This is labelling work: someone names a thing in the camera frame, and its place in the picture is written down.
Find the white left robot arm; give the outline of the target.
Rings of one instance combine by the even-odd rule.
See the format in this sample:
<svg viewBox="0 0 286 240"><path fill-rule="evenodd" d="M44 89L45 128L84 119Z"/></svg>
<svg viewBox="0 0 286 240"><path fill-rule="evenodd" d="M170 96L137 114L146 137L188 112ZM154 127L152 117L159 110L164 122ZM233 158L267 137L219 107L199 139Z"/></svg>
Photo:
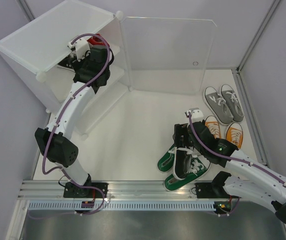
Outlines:
<svg viewBox="0 0 286 240"><path fill-rule="evenodd" d="M91 176L78 160L78 147L71 142L72 133L86 105L100 87L107 84L114 61L109 46L94 45L85 53L82 64L75 70L75 80L70 93L58 113L45 128L35 131L35 139L43 156L41 171L48 175L55 170L75 184L74 191L81 198L92 193Z"/></svg>

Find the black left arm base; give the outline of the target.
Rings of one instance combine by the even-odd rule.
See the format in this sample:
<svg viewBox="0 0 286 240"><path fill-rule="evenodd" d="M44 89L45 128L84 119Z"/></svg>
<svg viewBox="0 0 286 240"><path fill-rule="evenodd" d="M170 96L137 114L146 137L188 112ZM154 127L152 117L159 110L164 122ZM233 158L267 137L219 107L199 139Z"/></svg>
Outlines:
<svg viewBox="0 0 286 240"><path fill-rule="evenodd" d="M107 182L93 182L91 186L100 189L104 193L104 197L107 196L109 186ZM65 184L63 197L70 199L102 199L102 194L97 189L81 188L68 182Z"/></svg>

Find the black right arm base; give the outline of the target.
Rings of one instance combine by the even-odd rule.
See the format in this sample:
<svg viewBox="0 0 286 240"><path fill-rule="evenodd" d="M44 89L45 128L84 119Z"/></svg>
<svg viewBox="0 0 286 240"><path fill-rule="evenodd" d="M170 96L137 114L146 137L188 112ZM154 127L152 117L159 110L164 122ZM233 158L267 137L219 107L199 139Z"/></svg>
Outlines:
<svg viewBox="0 0 286 240"><path fill-rule="evenodd" d="M230 195L226 193L222 186L212 184L211 182L195 183L196 196L198 199L229 199Z"/></svg>

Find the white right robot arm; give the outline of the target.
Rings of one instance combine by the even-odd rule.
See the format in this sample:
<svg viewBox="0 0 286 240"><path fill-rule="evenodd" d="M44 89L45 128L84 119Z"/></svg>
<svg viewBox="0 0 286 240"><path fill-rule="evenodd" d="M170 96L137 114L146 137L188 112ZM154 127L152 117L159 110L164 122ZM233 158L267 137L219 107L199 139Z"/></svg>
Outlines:
<svg viewBox="0 0 286 240"><path fill-rule="evenodd" d="M175 191L204 175L210 165L219 165L246 180L220 171L211 183L214 196L245 198L272 211L286 224L286 177L252 161L239 148L239 142L215 137L204 121L175 124L173 147L169 152L176 185L166 183L168 190Z"/></svg>

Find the black sneaker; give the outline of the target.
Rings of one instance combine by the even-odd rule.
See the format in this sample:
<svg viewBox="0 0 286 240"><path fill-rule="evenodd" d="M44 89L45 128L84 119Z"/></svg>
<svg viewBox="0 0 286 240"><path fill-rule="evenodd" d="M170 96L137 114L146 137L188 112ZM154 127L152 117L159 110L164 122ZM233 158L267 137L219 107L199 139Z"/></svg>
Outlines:
<svg viewBox="0 0 286 240"><path fill-rule="evenodd" d="M71 70L71 71L75 71L73 66L72 66L73 61L74 61L74 58L69 55L69 56L65 57L63 60L61 60L57 64L57 67L67 69L67 70Z"/></svg>
<svg viewBox="0 0 286 240"><path fill-rule="evenodd" d="M173 162L173 176L178 180L187 177L190 171L193 151L188 148L175 147L175 159Z"/></svg>

